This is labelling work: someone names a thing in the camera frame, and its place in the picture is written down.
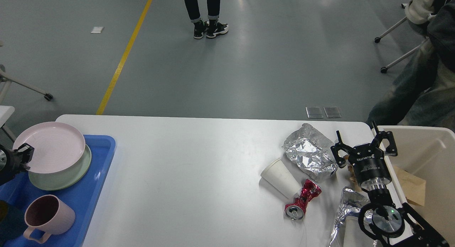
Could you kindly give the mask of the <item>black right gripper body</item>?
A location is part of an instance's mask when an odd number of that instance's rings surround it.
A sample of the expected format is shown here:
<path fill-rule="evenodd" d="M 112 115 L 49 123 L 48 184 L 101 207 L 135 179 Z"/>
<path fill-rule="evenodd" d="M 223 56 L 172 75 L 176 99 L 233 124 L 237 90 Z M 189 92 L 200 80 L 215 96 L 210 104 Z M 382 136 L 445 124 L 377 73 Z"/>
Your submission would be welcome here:
<path fill-rule="evenodd" d="M 392 182 L 384 157 L 384 151 L 376 145 L 365 143 L 354 147 L 348 161 L 353 166 L 359 187 L 385 188 Z"/>

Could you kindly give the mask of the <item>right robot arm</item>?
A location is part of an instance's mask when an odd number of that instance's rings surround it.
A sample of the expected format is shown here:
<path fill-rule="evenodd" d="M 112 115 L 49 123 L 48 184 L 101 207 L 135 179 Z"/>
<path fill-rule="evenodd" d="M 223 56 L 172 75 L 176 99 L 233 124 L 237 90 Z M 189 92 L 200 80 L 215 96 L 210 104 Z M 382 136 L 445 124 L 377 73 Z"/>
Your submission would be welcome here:
<path fill-rule="evenodd" d="M 357 185 L 367 193 L 369 203 L 358 216 L 360 230 L 384 247 L 390 247 L 390 239 L 402 236 L 408 223 L 413 234 L 395 244 L 397 247 L 448 247 L 447 240 L 432 227 L 407 202 L 397 208 L 387 185 L 393 181 L 386 164 L 386 156 L 397 156 L 398 150 L 393 132 L 380 131 L 372 123 L 375 137 L 370 143 L 351 147 L 343 143 L 340 131 L 338 141 L 331 146 L 336 164 L 344 168 L 349 163 L 357 179 Z"/>

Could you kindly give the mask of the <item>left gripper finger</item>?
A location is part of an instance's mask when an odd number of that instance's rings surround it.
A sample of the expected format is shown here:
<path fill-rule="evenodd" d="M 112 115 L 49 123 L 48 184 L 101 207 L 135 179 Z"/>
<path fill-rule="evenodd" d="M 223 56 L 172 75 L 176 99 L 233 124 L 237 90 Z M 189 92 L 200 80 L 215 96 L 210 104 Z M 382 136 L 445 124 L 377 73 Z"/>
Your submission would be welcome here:
<path fill-rule="evenodd" d="M 28 171 L 30 169 L 28 164 L 33 158 L 34 151 L 35 148 L 28 143 L 24 143 L 17 148 L 16 152 L 20 156 L 19 168 L 21 171 Z"/>

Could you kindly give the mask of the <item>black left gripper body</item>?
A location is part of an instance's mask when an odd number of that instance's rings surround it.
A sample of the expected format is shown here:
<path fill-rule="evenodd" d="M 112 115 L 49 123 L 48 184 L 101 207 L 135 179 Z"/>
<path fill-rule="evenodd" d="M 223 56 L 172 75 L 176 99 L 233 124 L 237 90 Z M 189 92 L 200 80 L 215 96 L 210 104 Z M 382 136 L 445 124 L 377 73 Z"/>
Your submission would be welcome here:
<path fill-rule="evenodd" d="M 18 150 L 7 149 L 0 145 L 0 185 L 6 184 L 22 172 Z"/>

